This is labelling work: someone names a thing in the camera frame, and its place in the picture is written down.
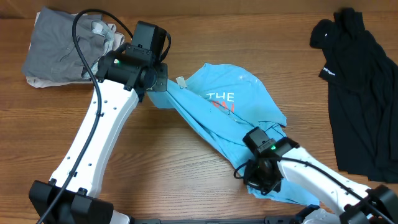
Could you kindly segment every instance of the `beige wall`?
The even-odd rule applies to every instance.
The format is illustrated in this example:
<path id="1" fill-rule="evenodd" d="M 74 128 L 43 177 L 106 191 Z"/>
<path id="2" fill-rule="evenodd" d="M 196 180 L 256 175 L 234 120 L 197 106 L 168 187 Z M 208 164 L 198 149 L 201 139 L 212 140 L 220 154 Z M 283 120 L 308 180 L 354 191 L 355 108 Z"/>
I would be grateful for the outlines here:
<path id="1" fill-rule="evenodd" d="M 99 8 L 117 16 L 398 11 L 397 0 L 0 0 L 0 16 L 34 18 L 43 6 L 67 12 Z"/>

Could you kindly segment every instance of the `pile of clothes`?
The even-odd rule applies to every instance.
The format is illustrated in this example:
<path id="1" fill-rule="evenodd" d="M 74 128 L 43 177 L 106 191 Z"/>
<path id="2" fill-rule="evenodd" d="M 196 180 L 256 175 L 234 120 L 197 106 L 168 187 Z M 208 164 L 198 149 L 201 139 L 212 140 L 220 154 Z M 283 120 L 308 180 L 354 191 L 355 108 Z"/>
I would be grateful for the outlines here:
<path id="1" fill-rule="evenodd" d="M 74 18 L 75 14 L 46 7 L 37 13 L 29 53 L 22 67 L 28 84 L 43 88 L 90 82 L 73 44 Z M 100 14 L 82 16 L 76 26 L 76 35 L 94 74 L 100 57 L 124 42 L 124 36 L 116 32 L 116 26 L 103 22 Z"/>
<path id="2" fill-rule="evenodd" d="M 323 50 L 339 170 L 398 182 L 398 66 L 354 9 L 321 20 L 310 45 Z"/>

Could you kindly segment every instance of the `black garment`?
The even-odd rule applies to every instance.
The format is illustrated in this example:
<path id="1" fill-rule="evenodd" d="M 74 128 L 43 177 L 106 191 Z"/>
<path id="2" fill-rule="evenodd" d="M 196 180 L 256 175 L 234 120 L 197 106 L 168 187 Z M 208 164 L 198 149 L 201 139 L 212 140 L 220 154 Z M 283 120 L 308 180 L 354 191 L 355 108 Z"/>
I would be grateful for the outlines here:
<path id="1" fill-rule="evenodd" d="M 329 118 L 339 170 L 398 182 L 398 66 L 387 57 L 362 14 L 335 13 L 312 31 L 310 45 L 326 64 Z"/>

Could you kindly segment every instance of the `cable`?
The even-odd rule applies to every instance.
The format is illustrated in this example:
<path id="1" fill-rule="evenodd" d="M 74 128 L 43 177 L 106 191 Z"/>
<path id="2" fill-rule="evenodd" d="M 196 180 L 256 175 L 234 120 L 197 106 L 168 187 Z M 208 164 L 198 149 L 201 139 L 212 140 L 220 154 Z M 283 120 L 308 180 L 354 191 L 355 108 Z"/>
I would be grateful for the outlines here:
<path id="1" fill-rule="evenodd" d="M 323 169 L 307 162 L 307 161 L 301 161 L 299 159 L 292 159 L 292 158 L 285 158 L 285 157 L 280 157 L 280 158 L 266 158 L 267 160 L 270 161 L 290 161 L 290 162 L 297 162 L 300 164 L 304 164 L 306 166 L 309 166 L 315 170 L 317 170 L 318 172 L 320 172 L 321 174 L 325 175 L 327 178 L 329 178 L 331 181 L 333 181 L 334 183 L 336 183 L 337 185 L 339 185 L 342 189 L 346 190 L 349 194 L 351 194 L 352 196 L 356 197 L 359 201 L 361 201 L 362 203 L 364 203 L 366 206 L 368 206 L 372 211 L 374 211 L 375 214 L 379 215 L 380 217 L 382 217 L 386 222 L 390 223 L 390 224 L 395 224 L 392 220 L 390 220 L 387 216 L 385 216 L 385 214 L 383 214 L 382 212 L 380 212 L 377 208 L 375 208 L 373 205 L 371 205 L 369 202 L 367 202 L 364 198 L 362 198 L 361 196 L 359 196 L 357 193 L 355 193 L 351 188 L 345 186 L 343 183 L 341 183 L 340 181 L 338 181 L 336 178 L 334 178 L 332 175 L 328 174 L 326 171 L 324 171 Z M 244 167 L 245 165 L 247 165 L 249 163 L 249 161 L 245 162 L 244 164 L 240 165 L 234 172 L 234 177 L 237 179 L 242 179 L 243 177 L 236 177 L 236 173 L 238 172 L 238 170 L 240 170 L 242 167 Z"/>
<path id="2" fill-rule="evenodd" d="M 62 187 L 61 187 L 59 193 L 57 194 L 57 196 L 54 198 L 54 200 L 51 202 L 50 206 L 43 213 L 43 215 L 37 221 L 36 224 L 41 224 L 41 223 L 44 222 L 44 220 L 47 218 L 47 216 L 53 210 L 54 206 L 60 200 L 63 192 L 68 187 L 68 184 L 70 183 L 70 181 L 72 180 L 73 176 L 75 175 L 77 167 L 79 166 L 79 163 L 80 163 L 81 159 L 83 158 L 83 156 L 84 156 L 84 154 L 85 154 L 85 152 L 86 152 L 86 150 L 88 148 L 88 145 L 91 142 L 91 139 L 93 138 L 93 135 L 95 133 L 95 129 L 97 128 L 98 122 L 99 122 L 100 117 L 101 117 L 102 98 L 101 98 L 100 88 L 98 86 L 98 83 L 96 81 L 96 78 L 95 78 L 93 72 L 91 71 L 90 67 L 88 66 L 88 63 L 87 63 L 83 53 L 80 50 L 80 47 L 79 47 L 78 41 L 77 41 L 77 36 L 76 36 L 77 21 L 79 20 L 79 18 L 82 15 L 86 14 L 87 12 L 100 12 L 100 13 L 103 13 L 103 14 L 106 14 L 106 15 L 112 17 L 116 22 L 118 22 L 127 31 L 127 33 L 129 33 L 130 37 L 132 38 L 132 33 L 130 32 L 130 30 L 118 18 L 116 18 L 114 15 L 110 14 L 109 12 L 106 12 L 106 11 L 101 10 L 101 9 L 86 9 L 86 10 L 83 10 L 83 11 L 79 12 L 76 15 L 75 19 L 73 20 L 73 24 L 72 24 L 72 39 L 73 39 L 73 43 L 75 44 L 76 51 L 77 51 L 81 61 L 83 62 L 88 74 L 90 75 L 91 81 L 93 81 L 93 84 L 94 84 L 94 87 L 95 87 L 95 91 L 96 91 L 96 94 L 97 94 L 97 98 L 98 98 L 97 114 L 96 114 L 96 118 L 95 118 L 94 123 L 93 123 L 93 127 L 91 128 L 91 131 L 90 131 L 90 133 L 89 133 L 89 135 L 87 137 L 86 143 L 84 144 L 83 148 L 81 149 L 81 151 L 79 153 L 79 156 L 77 157 L 76 162 L 75 162 L 75 164 L 72 167 L 72 170 L 69 172 L 68 178 L 66 179 L 66 181 L 62 185 Z"/>

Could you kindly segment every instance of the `white logo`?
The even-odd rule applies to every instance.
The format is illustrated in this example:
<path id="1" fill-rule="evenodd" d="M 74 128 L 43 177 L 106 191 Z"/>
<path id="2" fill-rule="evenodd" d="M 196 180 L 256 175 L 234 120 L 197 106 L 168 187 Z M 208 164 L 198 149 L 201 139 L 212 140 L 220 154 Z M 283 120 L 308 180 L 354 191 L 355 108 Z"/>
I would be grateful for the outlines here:
<path id="1" fill-rule="evenodd" d="M 329 75 L 336 75 L 336 74 L 334 74 L 333 72 L 329 71 L 329 69 L 327 69 L 327 68 L 325 68 L 325 67 L 323 67 L 323 69 L 324 69 L 327 73 L 329 73 Z"/>

